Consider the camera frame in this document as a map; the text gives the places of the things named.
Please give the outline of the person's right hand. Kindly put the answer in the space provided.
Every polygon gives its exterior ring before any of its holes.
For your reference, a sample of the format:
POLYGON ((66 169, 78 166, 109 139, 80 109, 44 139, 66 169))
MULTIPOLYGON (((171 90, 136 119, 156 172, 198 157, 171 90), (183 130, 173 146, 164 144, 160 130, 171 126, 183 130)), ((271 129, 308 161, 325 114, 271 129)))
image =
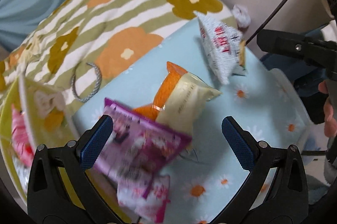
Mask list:
POLYGON ((319 84, 318 90, 328 95, 328 98, 324 104, 323 111, 324 111, 324 134, 327 137, 335 137, 337 132, 337 122, 334 118, 334 108, 330 102, 330 95, 328 92, 326 81, 323 81, 319 84))

